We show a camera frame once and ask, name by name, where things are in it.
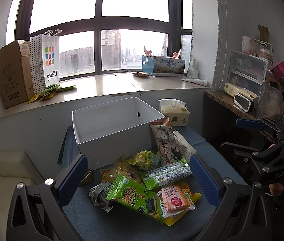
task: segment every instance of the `bag handle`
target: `bag handle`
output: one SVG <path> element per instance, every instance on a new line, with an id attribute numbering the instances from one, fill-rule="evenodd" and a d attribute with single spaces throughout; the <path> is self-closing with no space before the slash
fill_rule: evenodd
<path id="1" fill-rule="evenodd" d="M 49 30 L 47 30 L 45 33 L 43 33 L 43 35 L 51 35 L 53 32 L 56 32 L 56 33 L 54 33 L 54 34 L 52 35 L 52 36 L 55 36 L 55 35 L 61 33 L 62 30 L 56 29 L 56 30 L 53 31 L 52 29 L 49 29 Z"/>

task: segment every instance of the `silver bolt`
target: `silver bolt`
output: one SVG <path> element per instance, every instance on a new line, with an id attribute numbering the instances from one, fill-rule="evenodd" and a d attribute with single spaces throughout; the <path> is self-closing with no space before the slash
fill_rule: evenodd
<path id="1" fill-rule="evenodd" d="M 54 179 L 52 179 L 52 178 L 48 178 L 47 180 L 45 180 L 46 185 L 52 185 L 53 182 L 54 182 Z"/>
<path id="2" fill-rule="evenodd" d="M 17 184 L 17 188 L 22 188 L 24 186 L 24 183 L 23 182 L 20 182 Z"/>
<path id="3" fill-rule="evenodd" d="M 260 187 L 262 187 L 262 184 L 260 182 L 255 182 L 255 187 L 260 188 Z"/>
<path id="4" fill-rule="evenodd" d="M 233 183 L 233 180 L 232 180 L 231 178 L 225 178 L 225 179 L 224 179 L 224 183 L 230 185 L 230 184 Z"/>

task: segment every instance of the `white sky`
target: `white sky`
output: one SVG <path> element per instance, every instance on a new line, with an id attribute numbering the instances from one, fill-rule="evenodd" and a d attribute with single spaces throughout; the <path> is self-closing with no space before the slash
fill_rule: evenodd
<path id="1" fill-rule="evenodd" d="M 13 0 L 7 39 L 13 41 L 19 0 Z M 183 0 L 183 27 L 192 28 L 192 0 Z M 30 33 L 63 22 L 93 18 L 95 0 L 35 0 Z M 103 0 L 102 16 L 134 16 L 168 21 L 168 0 Z M 120 30 L 121 47 L 142 54 L 143 47 L 161 53 L 163 33 Z M 93 46 L 93 31 L 60 36 L 60 52 Z"/>

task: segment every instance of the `white sofa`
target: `white sofa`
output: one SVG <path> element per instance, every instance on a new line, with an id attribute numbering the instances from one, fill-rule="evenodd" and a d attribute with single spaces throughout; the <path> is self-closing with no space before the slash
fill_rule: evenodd
<path id="1" fill-rule="evenodd" d="M 0 241 L 6 241 L 8 210 L 17 183 L 29 186 L 43 181 L 24 152 L 0 153 Z"/>

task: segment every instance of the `table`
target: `table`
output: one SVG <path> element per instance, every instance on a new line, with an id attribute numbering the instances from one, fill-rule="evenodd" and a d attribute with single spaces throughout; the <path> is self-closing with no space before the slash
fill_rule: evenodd
<path id="1" fill-rule="evenodd" d="M 223 107 L 227 108 L 228 110 L 232 111 L 234 114 L 239 116 L 240 118 L 246 118 L 250 120 L 257 120 L 254 114 L 254 112 L 248 113 L 244 112 L 241 109 L 234 106 L 233 98 L 229 95 L 227 95 L 223 91 L 205 91 L 204 95 L 209 97 L 210 99 L 214 100 L 215 102 L 219 103 Z M 270 142 L 275 143 L 272 138 L 270 138 L 267 134 L 263 133 L 262 131 L 259 131 L 266 139 L 268 139 Z"/>
<path id="2" fill-rule="evenodd" d="M 197 132 L 189 127 L 174 127 L 199 152 L 207 164 L 214 167 L 220 175 L 232 178 L 238 184 L 246 184 L 232 166 Z M 66 132 L 62 154 L 62 168 L 67 167 L 79 153 L 73 127 Z M 92 207 L 87 193 L 90 188 L 101 183 L 100 170 L 93 171 L 94 182 L 78 187 L 70 204 L 63 207 L 66 216 L 84 240 L 91 241 L 132 241 L 132 240 L 190 240 L 201 231 L 209 220 L 214 206 L 203 195 L 193 176 L 185 178 L 191 191 L 200 192 L 202 197 L 196 202 L 196 211 L 186 213 L 172 226 L 161 225 L 156 220 L 138 214 L 120 204 L 115 204 L 110 213 Z"/>

